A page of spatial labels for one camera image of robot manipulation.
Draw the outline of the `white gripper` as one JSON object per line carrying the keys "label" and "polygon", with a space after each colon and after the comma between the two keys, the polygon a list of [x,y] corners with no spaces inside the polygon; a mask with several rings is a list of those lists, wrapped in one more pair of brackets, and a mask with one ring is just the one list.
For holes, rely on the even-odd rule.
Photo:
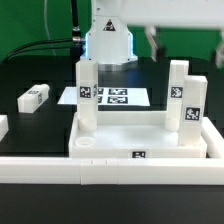
{"label": "white gripper", "polygon": [[[119,0],[118,16],[128,25],[147,26],[151,58],[159,61],[165,56],[166,47],[156,27],[224,29],[224,0]],[[214,61],[218,68],[224,67],[224,30]]]}

